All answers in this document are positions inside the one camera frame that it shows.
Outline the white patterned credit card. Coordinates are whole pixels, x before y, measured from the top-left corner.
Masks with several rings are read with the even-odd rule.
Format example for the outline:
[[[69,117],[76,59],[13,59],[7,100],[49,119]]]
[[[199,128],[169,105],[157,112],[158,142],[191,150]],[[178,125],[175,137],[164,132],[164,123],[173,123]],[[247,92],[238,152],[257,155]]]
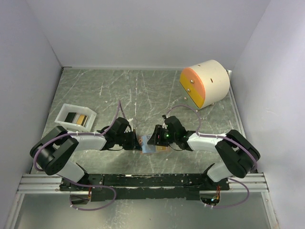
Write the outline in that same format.
[[[150,135],[141,136],[141,146],[143,154],[152,154],[156,153],[156,146],[148,145],[147,141],[150,139]]]

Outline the brown leather card holder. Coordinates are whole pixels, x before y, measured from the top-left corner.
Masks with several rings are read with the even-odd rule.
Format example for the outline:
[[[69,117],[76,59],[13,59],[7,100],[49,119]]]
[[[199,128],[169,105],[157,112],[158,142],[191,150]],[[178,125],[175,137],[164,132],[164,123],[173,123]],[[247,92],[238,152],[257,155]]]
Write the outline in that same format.
[[[151,135],[143,135],[138,138],[140,146],[141,146],[141,153],[148,155],[148,154],[155,154],[155,153],[163,153],[169,152],[169,147],[165,146],[155,146],[149,145],[148,140],[151,138]]]

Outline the gold credit card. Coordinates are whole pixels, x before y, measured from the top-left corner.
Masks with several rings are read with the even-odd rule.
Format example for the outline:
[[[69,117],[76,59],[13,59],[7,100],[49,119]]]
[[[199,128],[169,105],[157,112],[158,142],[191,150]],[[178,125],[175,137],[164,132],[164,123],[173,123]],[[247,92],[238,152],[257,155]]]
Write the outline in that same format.
[[[168,150],[168,147],[166,146],[157,146],[156,147],[156,152],[164,152],[164,151],[167,151]]]

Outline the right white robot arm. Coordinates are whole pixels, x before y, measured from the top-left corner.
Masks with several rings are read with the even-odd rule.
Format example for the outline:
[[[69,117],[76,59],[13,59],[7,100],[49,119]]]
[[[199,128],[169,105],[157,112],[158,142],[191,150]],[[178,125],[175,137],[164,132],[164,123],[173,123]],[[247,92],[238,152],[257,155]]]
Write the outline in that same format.
[[[165,118],[163,125],[156,125],[148,145],[171,146],[175,143],[181,150],[216,152],[221,162],[210,165],[202,173],[202,184],[214,189],[224,179],[235,176],[244,178],[256,169],[260,159],[258,150],[235,129],[226,134],[209,135],[186,130],[176,116]]]

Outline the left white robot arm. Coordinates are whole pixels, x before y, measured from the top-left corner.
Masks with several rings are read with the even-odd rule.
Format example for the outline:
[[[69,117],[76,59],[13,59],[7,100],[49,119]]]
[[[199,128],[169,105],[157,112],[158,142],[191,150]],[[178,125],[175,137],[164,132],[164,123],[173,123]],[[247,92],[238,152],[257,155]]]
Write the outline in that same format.
[[[142,149],[135,130],[123,117],[100,131],[89,133],[71,132],[57,126],[30,150],[30,156],[36,159],[34,165],[39,165],[47,175],[57,174],[71,181],[77,190],[84,190],[90,183],[89,174],[70,160],[72,154],[83,150],[112,151],[115,145],[127,151]]]

